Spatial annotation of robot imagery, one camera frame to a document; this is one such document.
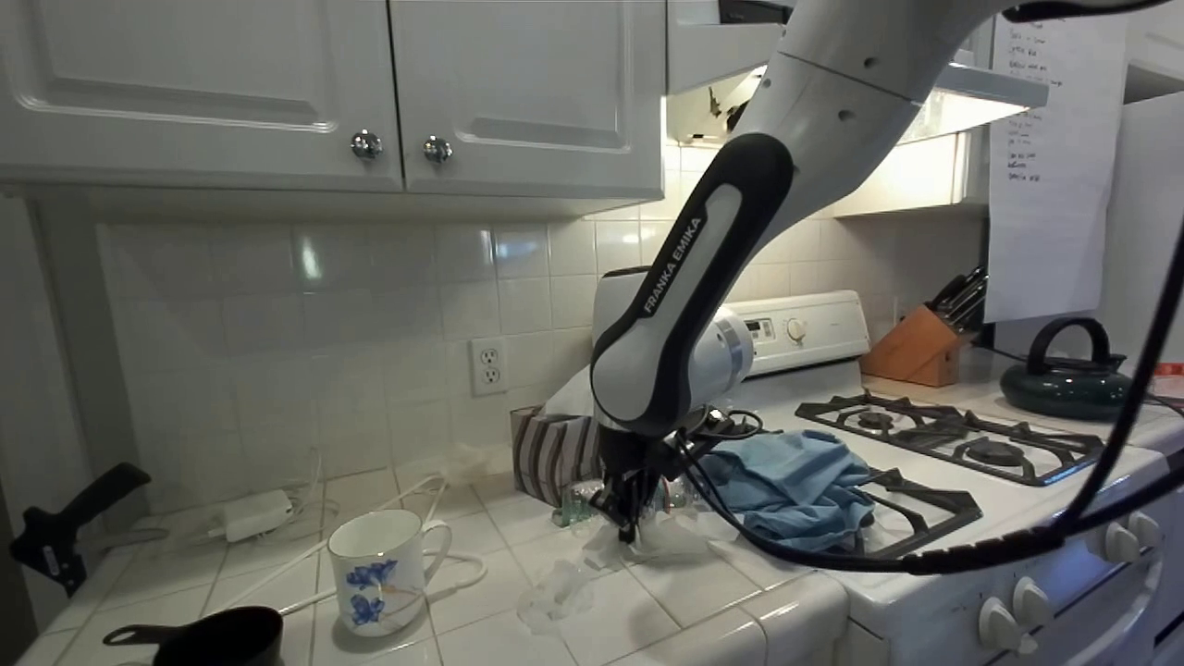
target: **white wall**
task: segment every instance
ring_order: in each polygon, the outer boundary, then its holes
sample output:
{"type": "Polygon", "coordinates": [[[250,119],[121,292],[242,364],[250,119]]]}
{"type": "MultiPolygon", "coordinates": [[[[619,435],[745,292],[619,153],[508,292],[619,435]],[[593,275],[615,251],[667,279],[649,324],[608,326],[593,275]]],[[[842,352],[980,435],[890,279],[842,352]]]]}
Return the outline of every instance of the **white wall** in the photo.
{"type": "MultiPolygon", "coordinates": [[[[11,528],[22,528],[22,507],[60,511],[88,481],[35,227],[17,201],[0,195],[0,485],[11,528]]],[[[53,617],[62,592],[25,583],[35,616],[53,617]]]]}
{"type": "MultiPolygon", "coordinates": [[[[585,364],[596,279],[656,256],[699,172],[681,155],[667,204],[576,224],[95,206],[155,507],[317,470],[396,462],[409,479],[455,444],[508,452],[508,410],[585,364]],[[508,396],[470,396],[475,338],[508,342],[508,396]]],[[[738,296],[862,288],[883,331],[973,261],[973,224],[819,218],[777,241],[738,296]]]]}

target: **white tile countertop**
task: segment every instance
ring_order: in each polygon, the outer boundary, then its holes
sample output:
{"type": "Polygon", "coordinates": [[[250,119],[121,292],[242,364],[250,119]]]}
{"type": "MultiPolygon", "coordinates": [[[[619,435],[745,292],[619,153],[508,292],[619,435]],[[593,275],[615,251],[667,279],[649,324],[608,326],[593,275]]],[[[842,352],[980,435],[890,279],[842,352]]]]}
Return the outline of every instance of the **white tile countertop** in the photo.
{"type": "MultiPolygon", "coordinates": [[[[393,470],[337,479],[322,494],[302,494],[297,521],[234,547],[206,536],[216,507],[155,517],[169,536],[110,553],[22,663],[153,663],[155,649],[99,641],[131,623],[185,625],[242,604],[287,606],[328,592],[332,574],[317,541],[396,497],[396,479],[393,470]]],[[[422,623],[381,643],[339,638],[337,599],[324,597],[285,617],[285,666],[828,663],[847,616],[840,583],[767,563],[730,541],[699,541],[681,563],[661,565],[627,559],[608,521],[560,528],[550,507],[518,497],[508,470],[453,485],[438,514],[453,521],[453,553],[476,554],[490,578],[434,597],[422,623]],[[582,565],[590,584],[550,616],[527,616],[548,584],[556,588],[556,565],[582,565]]],[[[430,592],[470,578],[475,565],[445,563],[430,592]]]]}

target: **white cabinet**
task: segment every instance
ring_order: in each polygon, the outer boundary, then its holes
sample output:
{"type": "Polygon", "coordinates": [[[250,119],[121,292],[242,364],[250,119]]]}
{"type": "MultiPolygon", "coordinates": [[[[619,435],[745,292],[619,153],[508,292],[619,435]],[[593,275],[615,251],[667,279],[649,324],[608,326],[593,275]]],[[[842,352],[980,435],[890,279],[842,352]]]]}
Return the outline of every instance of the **white cabinet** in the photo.
{"type": "Polygon", "coordinates": [[[661,0],[393,0],[409,193],[657,195],[661,0]]]}
{"type": "Polygon", "coordinates": [[[657,195],[661,33],[661,0],[0,0],[0,181],[657,195]]]}
{"type": "Polygon", "coordinates": [[[0,0],[0,173],[388,189],[386,33],[386,0],[0,0]]]}

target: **electrical outlet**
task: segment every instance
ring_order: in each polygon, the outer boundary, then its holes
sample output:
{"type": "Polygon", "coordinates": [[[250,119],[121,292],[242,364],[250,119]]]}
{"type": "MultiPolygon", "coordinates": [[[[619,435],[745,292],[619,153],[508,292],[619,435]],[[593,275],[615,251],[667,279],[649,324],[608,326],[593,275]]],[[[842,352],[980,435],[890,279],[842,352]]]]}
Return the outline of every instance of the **electrical outlet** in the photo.
{"type": "Polygon", "coordinates": [[[475,396],[496,396],[508,391],[508,342],[470,342],[470,382],[475,396]]]}

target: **mug with logo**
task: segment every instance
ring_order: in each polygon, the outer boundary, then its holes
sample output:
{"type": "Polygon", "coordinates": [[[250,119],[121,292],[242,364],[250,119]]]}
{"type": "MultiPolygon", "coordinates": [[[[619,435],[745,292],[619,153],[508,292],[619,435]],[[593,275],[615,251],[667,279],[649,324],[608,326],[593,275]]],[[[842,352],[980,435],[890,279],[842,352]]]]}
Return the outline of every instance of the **mug with logo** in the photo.
{"type": "Polygon", "coordinates": [[[409,511],[370,511],[343,521],[328,536],[337,578],[339,625],[354,638],[388,638],[427,612],[427,584],[453,547],[448,521],[427,526],[409,511]],[[445,534],[445,544],[427,553],[422,541],[445,534]]]}

